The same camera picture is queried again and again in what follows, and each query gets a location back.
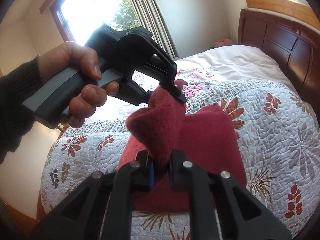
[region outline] wooden headboard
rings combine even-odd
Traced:
[[[241,10],[238,43],[273,58],[320,121],[320,35],[278,16]]]

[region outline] red garment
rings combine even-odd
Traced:
[[[184,81],[176,81],[182,87]],[[131,114],[126,126],[132,133],[120,159],[119,167],[135,160],[137,152],[148,149],[155,164],[154,190],[135,193],[133,210],[151,212],[187,212],[188,193],[172,192],[166,172],[173,148],[186,153],[187,159],[205,171],[229,171],[244,186],[246,175],[236,133],[228,115],[217,105],[186,114],[166,90],[158,87],[151,95],[148,108]]]

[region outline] dark knit sweater sleeve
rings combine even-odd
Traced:
[[[22,136],[35,121],[22,103],[43,85],[38,58],[0,78],[0,163],[8,151],[14,152],[19,147]]]

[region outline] silver bolt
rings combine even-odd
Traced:
[[[185,161],[185,162],[182,163],[182,165],[183,165],[183,167],[185,167],[185,168],[191,168],[192,165],[193,165],[193,163],[190,162],[190,161]]]
[[[220,176],[223,177],[224,179],[229,179],[230,178],[230,173],[227,171],[222,171],[220,173]]]
[[[94,179],[100,179],[102,176],[102,172],[101,171],[95,171],[94,173],[92,173],[92,177]]]
[[[132,162],[130,162],[130,166],[133,168],[138,168],[138,167],[140,167],[140,162],[132,161]]]

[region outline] ceiling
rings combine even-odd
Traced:
[[[27,12],[30,3],[33,0],[15,0],[7,11],[4,19],[0,24],[0,29],[8,26],[12,22],[22,18]]]

